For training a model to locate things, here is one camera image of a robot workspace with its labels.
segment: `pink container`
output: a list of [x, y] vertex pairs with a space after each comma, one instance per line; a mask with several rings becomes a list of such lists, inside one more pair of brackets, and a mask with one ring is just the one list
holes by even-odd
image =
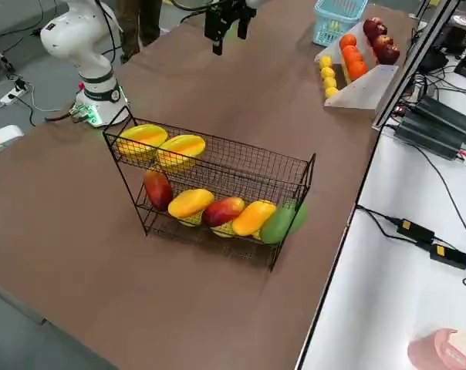
[[437, 330], [412, 341], [408, 357], [418, 370], [466, 370], [466, 334]]

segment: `power strip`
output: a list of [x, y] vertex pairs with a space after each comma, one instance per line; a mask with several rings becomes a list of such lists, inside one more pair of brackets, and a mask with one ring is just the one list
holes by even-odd
[[20, 89], [16, 86], [0, 99], [0, 103], [2, 103], [5, 106], [9, 106], [25, 93], [27, 93], [27, 90]]

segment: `two-tier wire basket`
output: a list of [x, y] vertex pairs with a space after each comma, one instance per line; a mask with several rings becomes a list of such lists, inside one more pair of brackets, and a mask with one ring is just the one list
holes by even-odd
[[[164, 173], [175, 195], [184, 190], [207, 189], [214, 194], [216, 200], [240, 197], [246, 204], [268, 200], [278, 206], [290, 202], [298, 211], [312, 183], [316, 155], [313, 154], [309, 160], [298, 160], [206, 133], [138, 119], [127, 107], [124, 107], [113, 121], [117, 122], [120, 115], [125, 114], [128, 114], [125, 123], [115, 126], [110, 124], [103, 135], [144, 232], [196, 244], [231, 257], [260, 262], [272, 270], [288, 233], [277, 244], [264, 244], [253, 236], [231, 235], [224, 238], [214, 234], [206, 226], [186, 225], [167, 211], [153, 207], [144, 188], [144, 172], [152, 168]], [[122, 137], [125, 130], [148, 123], [166, 130], [168, 139], [179, 135], [199, 136], [205, 141], [205, 150], [200, 158], [191, 158]], [[156, 155], [135, 155], [156, 153], [158, 150], [161, 154], [165, 153], [168, 160], [193, 163], [193, 166], [185, 170], [170, 170], [169, 167], [160, 166]]]

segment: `brown table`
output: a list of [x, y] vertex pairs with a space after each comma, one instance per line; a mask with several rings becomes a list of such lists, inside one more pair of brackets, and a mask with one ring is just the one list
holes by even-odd
[[371, 118], [322, 107], [312, 7], [274, 1], [222, 57], [182, 25], [119, 71], [136, 116], [317, 153], [308, 222], [272, 273], [146, 237], [101, 132], [61, 122], [0, 153], [0, 285], [124, 370], [292, 368], [375, 143]]

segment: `person's leg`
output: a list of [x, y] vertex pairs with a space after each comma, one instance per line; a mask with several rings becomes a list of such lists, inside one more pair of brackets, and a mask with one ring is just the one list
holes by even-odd
[[162, 0], [140, 0], [140, 40], [148, 46], [160, 35], [159, 18]]
[[122, 63], [139, 52], [137, 22], [139, 15], [139, 0], [117, 0], [116, 17], [123, 32], [120, 32], [122, 43]]

